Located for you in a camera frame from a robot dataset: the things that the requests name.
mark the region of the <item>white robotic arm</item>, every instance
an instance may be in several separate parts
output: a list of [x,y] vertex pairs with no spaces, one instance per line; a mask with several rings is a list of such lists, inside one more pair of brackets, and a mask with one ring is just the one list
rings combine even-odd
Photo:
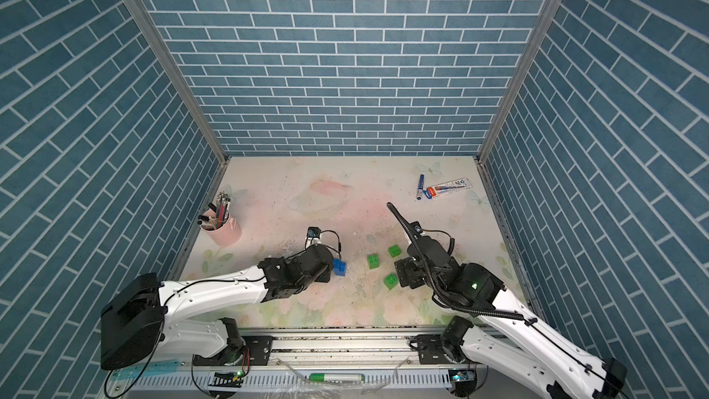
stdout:
[[[492,304],[496,309],[517,311],[524,316],[524,320],[479,316],[515,345],[457,317],[442,335],[451,355],[457,345],[466,359],[495,368],[547,399],[614,398],[623,387],[624,366],[615,359],[604,361],[579,348],[530,312],[511,291],[501,290]],[[462,329],[462,338],[453,338],[452,333],[460,334]]]
[[[289,257],[267,258],[248,269],[209,279],[157,281],[138,276],[102,311],[102,362],[116,370],[153,355],[196,354],[205,365],[226,365],[243,356],[244,340],[234,319],[188,320],[228,306],[284,299],[312,282],[326,283],[334,266],[331,247],[308,228],[306,248]],[[339,253],[340,244],[335,252]]]
[[441,336],[448,359],[489,365],[545,399],[607,399],[620,392],[626,369],[616,359],[598,359],[567,340],[483,266],[458,264],[453,238],[446,251],[418,222],[409,223],[387,206],[410,242],[409,257],[395,262],[401,285],[429,285],[439,306],[479,317],[516,345],[454,317]]

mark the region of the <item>whiteboard marker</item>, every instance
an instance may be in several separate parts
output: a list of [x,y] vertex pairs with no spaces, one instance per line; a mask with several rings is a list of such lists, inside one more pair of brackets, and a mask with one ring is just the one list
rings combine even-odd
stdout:
[[313,373],[310,375],[311,381],[349,381],[349,382],[364,382],[364,374],[345,374],[345,373]]

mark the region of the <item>black cable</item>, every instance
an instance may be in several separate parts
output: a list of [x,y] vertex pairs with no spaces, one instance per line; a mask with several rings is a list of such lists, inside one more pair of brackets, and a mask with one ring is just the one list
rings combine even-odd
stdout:
[[[485,385],[485,382],[487,382],[488,373],[490,373],[490,367],[485,365],[485,378],[483,379],[483,382],[480,385],[475,387],[475,390],[473,390],[473,393],[475,393],[480,388],[483,388],[483,385]],[[475,364],[475,380],[476,380],[476,382],[477,382],[477,378],[478,378],[478,365]]]
[[423,351],[428,348],[428,345],[422,345],[421,347],[416,345],[416,347],[414,347],[412,344],[413,344],[413,341],[408,341],[409,348],[411,348],[413,351],[416,351],[416,352]]
[[[176,294],[178,294],[180,291],[186,290],[187,288],[189,288],[189,287],[191,287],[191,286],[194,286],[194,285],[196,285],[196,284],[198,284],[198,283],[203,283],[203,282],[229,282],[229,283],[234,283],[234,282],[258,282],[259,280],[263,280],[263,279],[265,279],[265,278],[266,278],[266,276],[263,275],[260,279],[256,279],[256,280],[247,280],[247,279],[202,279],[202,280],[195,280],[194,282],[185,285],[184,287],[180,288],[179,290],[175,291],[173,294],[171,294],[170,296],[168,296],[167,299],[165,300],[165,302],[161,305],[161,307],[166,306],[167,303],[170,301],[170,299],[172,299],[172,297],[175,296]],[[146,361],[145,365],[143,366],[143,369],[140,370],[140,373],[138,373],[137,377],[133,380],[133,382],[129,385],[129,387],[126,388],[125,390],[123,390],[123,392],[122,392],[121,394],[117,395],[117,396],[111,396],[111,395],[109,395],[109,392],[108,392],[109,378],[111,377],[111,374],[113,374],[113,372],[114,372],[115,370],[111,370],[111,371],[109,372],[109,375],[106,376],[106,380],[103,382],[103,394],[105,394],[108,399],[118,399],[119,397],[121,397],[121,396],[123,396],[124,394],[128,393],[129,390],[130,390],[133,386],[136,385],[136,383],[138,382],[138,379],[140,379],[140,377],[143,375],[143,373],[145,373],[145,370],[146,370],[147,366],[150,365],[150,360],[153,359],[153,354],[155,354],[155,351],[157,350],[157,345],[160,343],[160,337],[162,336],[162,329],[164,328],[164,326],[165,326],[165,319],[164,319],[164,316],[163,316],[163,317],[162,317],[162,322],[160,323],[160,332],[157,333],[157,339],[155,340],[155,344],[153,345],[153,350],[150,352],[150,355],[148,356],[147,361]]]
[[128,393],[130,391],[130,389],[136,385],[138,379],[140,379],[140,377],[143,375],[143,373],[145,373],[147,366],[150,365],[150,361],[153,359],[153,354],[155,354],[155,350],[157,350],[157,344],[160,342],[160,337],[162,336],[162,329],[163,329],[164,325],[165,325],[165,321],[163,319],[163,321],[160,323],[160,332],[157,333],[157,339],[155,339],[155,345],[153,345],[153,350],[150,352],[150,355],[147,357],[147,361],[146,361],[145,365],[143,366],[143,369],[140,370],[137,377],[133,380],[133,382],[129,385],[129,387],[126,388],[125,390],[123,390],[123,392],[117,396],[111,396],[109,394],[109,379],[111,377],[111,374],[113,374],[113,372],[115,370],[109,371],[109,375],[106,376],[106,380],[103,381],[103,394],[106,395],[106,397],[108,399],[118,399],[119,397]]
[[192,361],[190,362],[190,365],[189,365],[189,374],[192,377],[192,383],[194,384],[194,386],[197,387],[197,390],[200,390],[202,393],[208,395],[210,398],[215,397],[215,396],[212,396],[210,393],[207,393],[205,390],[202,390],[202,387],[200,387],[199,384],[197,383],[197,381],[194,380],[194,354],[192,355]]
[[436,299],[435,293],[433,295],[431,295],[431,300],[433,301],[434,304],[436,304],[437,306],[439,306],[441,308],[448,308],[448,306],[443,305],[443,303],[439,302],[439,300]]
[[490,316],[502,317],[503,319],[511,320],[524,320],[523,315],[520,315],[519,313],[512,313],[511,311],[477,309],[455,305],[450,299],[448,299],[448,297],[445,296],[445,294],[438,287],[436,280],[431,274],[431,268],[428,263],[428,259],[426,259],[425,255],[421,251],[421,247],[418,245],[418,240],[416,237],[417,235],[413,232],[409,223],[406,222],[406,219],[404,219],[401,214],[399,214],[399,211],[396,209],[396,207],[394,207],[391,202],[387,202],[386,207],[389,209],[389,211],[391,211],[392,214],[394,214],[394,217],[396,217],[396,220],[398,220],[399,224],[401,224],[401,227],[408,236],[409,240],[411,240],[411,244],[414,246],[414,248],[416,248],[418,258],[423,263],[423,269],[426,272],[426,276],[428,276],[428,279],[431,282],[431,288],[433,289],[433,293],[435,293],[435,295],[438,296],[440,301],[444,303],[448,308],[450,308],[451,310],[460,311],[462,313],[468,313],[469,315],[473,316]]
[[339,259],[339,260],[342,260],[342,254],[341,254],[338,250],[332,248],[332,246],[330,246],[330,245],[325,245],[325,244],[318,244],[318,245],[322,245],[322,246],[328,247],[328,248],[331,249],[333,252],[335,252],[335,253],[338,254],[338,259]]
[[451,256],[453,254],[453,247],[455,246],[455,239],[453,239],[453,236],[449,235],[442,229],[424,229],[423,231],[427,233],[443,233],[444,235],[448,236],[448,256]]
[[324,231],[321,231],[320,233],[321,233],[321,234],[323,234],[323,233],[332,233],[333,235],[336,235],[336,236],[338,237],[338,244],[340,243],[340,235],[339,235],[338,232],[336,232],[335,230],[332,230],[332,229],[325,229]]
[[[590,372],[590,373],[596,375],[599,379],[601,379],[601,380],[603,381],[603,385],[606,384],[606,378],[603,377],[603,376],[601,376],[601,375],[598,374],[597,372],[595,372],[595,371],[591,368],[590,364],[584,364],[584,363],[581,362],[579,359],[577,359],[575,356],[573,356],[572,354],[570,354],[568,351],[566,351],[566,350],[564,350],[563,348],[561,348],[561,346],[560,346],[558,343],[554,342],[549,336],[547,336],[547,335],[544,334],[541,330],[539,330],[538,328],[536,328],[536,327],[534,326],[534,324],[530,324],[529,326],[532,327],[537,333],[541,334],[547,341],[551,342],[551,343],[552,343],[556,348],[558,348],[562,353],[566,354],[569,358],[571,358],[572,360],[574,360],[578,365],[582,366],[584,371],[588,371],[588,372]],[[621,390],[619,387],[613,385],[611,382],[607,382],[607,384],[610,385],[610,386],[612,386],[613,388],[615,388],[615,389],[617,390],[617,392],[620,393],[620,394],[622,394],[623,396],[625,396],[626,399],[630,399],[630,398],[623,392],[623,390]]]
[[166,306],[167,303],[172,299],[176,294],[178,294],[182,290],[186,290],[189,287],[195,286],[198,283],[204,283],[204,282],[227,282],[227,283],[235,283],[235,282],[258,282],[259,280],[264,280],[266,279],[266,275],[261,276],[259,279],[201,279],[201,280],[195,280],[194,282],[185,285],[184,287],[180,288],[179,290],[175,291],[173,294],[167,297],[165,299],[165,302],[163,303],[163,306]]
[[291,257],[295,257],[295,256],[297,256],[298,254],[302,254],[302,253],[305,253],[305,252],[307,252],[307,251],[308,251],[308,249],[306,248],[305,250],[301,250],[300,252],[297,252],[297,253],[295,253],[295,254],[291,254],[291,255],[288,256],[286,259],[290,259]]

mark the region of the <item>brick wall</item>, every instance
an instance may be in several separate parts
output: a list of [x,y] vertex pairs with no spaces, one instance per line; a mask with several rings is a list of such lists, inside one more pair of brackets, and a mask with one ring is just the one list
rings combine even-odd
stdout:
[[563,0],[490,158],[554,324],[709,397],[709,0]]
[[543,0],[144,0],[227,152],[475,154]]
[[0,0],[0,398],[95,397],[100,309],[215,170],[120,0]]

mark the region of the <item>table surface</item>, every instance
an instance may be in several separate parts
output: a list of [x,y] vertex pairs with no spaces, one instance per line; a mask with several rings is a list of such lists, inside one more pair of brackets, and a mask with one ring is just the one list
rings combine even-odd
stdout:
[[[416,200],[420,174],[425,187],[468,178],[471,191]],[[435,305],[426,286],[386,288],[394,261],[406,257],[403,229],[386,208],[394,203],[409,222],[442,229],[456,239],[459,263],[484,265],[523,299],[499,227],[472,157],[247,157],[232,158],[219,191],[231,195],[241,239],[219,247],[200,232],[182,279],[202,279],[252,266],[273,256],[303,249],[308,226],[333,229],[342,240],[347,274],[329,283],[313,283],[288,299],[234,306],[202,315],[204,320],[233,317],[240,327],[372,327],[446,324],[450,311]],[[448,238],[432,233],[444,248]],[[323,243],[337,247],[334,235]],[[387,249],[398,244],[392,259]],[[370,270],[367,255],[380,266]]]

